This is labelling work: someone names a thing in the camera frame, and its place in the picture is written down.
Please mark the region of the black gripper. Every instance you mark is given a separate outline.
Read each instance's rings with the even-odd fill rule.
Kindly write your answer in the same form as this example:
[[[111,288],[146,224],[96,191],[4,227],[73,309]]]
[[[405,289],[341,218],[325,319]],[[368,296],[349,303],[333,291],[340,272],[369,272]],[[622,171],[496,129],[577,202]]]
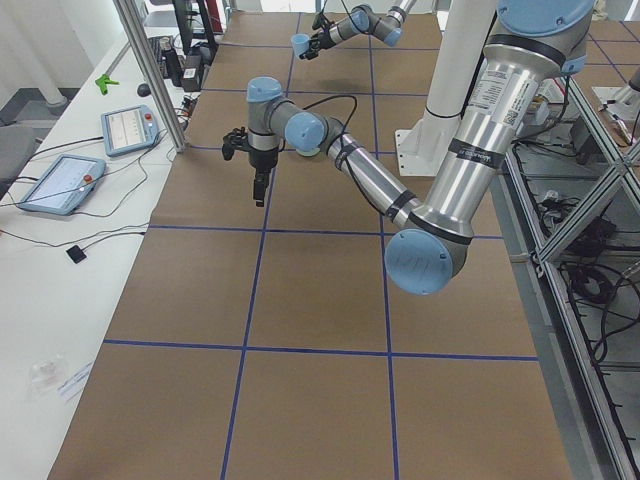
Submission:
[[[309,45],[309,48],[301,54],[301,58],[305,60],[312,60],[319,56],[321,49],[330,49],[337,45],[338,30],[334,27],[322,30],[314,33],[310,38],[310,43],[317,43],[317,45]]]
[[[249,163],[256,170],[253,180],[253,200],[257,207],[265,206],[265,197],[271,179],[271,170],[278,162],[278,148],[259,150],[251,148]]]

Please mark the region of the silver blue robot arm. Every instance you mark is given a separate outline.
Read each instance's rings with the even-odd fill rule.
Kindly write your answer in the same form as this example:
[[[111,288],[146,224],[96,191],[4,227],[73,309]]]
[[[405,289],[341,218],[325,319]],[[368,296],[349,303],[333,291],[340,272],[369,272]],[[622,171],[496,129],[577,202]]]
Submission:
[[[397,1],[384,16],[373,12],[368,4],[360,4],[339,21],[329,20],[324,7],[315,15],[312,23],[313,35],[295,34],[291,37],[294,55],[298,59],[312,60],[322,50],[331,49],[358,35],[374,37],[393,47],[403,34],[404,23],[416,4],[415,1]]]
[[[393,282],[416,295],[441,290],[464,265],[474,236],[471,220],[539,86],[583,67],[592,9],[590,1],[499,2],[483,48],[487,68],[424,202],[340,121],[299,108],[272,77],[250,80],[248,128],[239,147],[256,170],[257,205],[264,203],[281,140],[302,152],[319,149],[399,227],[385,252]]]

